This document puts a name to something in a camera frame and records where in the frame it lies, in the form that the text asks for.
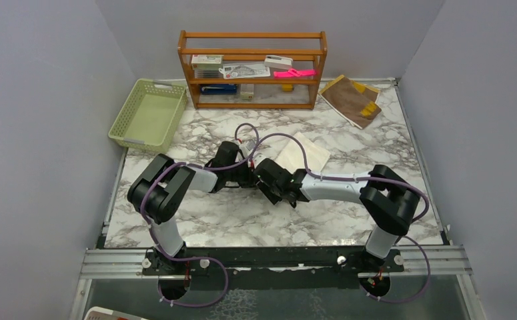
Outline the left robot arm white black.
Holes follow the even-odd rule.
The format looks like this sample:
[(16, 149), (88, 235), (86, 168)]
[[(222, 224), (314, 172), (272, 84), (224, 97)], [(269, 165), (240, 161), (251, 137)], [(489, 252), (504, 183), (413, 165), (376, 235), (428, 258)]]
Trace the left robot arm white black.
[(185, 265), (185, 241), (175, 220), (189, 190), (217, 193), (225, 188), (253, 188), (252, 166), (242, 164), (255, 149), (255, 142), (220, 144), (214, 158), (199, 166), (174, 161), (159, 154), (144, 169), (127, 192), (127, 200), (149, 225), (149, 233), (161, 253), (159, 264), (168, 273), (180, 272)]

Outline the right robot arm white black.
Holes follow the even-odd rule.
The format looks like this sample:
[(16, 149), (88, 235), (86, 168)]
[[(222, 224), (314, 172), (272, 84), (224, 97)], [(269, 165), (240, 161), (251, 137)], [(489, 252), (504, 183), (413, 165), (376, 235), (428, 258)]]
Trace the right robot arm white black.
[(334, 200), (361, 204), (375, 222), (360, 262), (368, 271), (384, 266), (394, 243), (407, 234), (422, 193), (385, 165), (360, 176), (327, 176), (306, 169), (290, 173), (271, 159), (253, 171), (257, 186), (273, 203)]

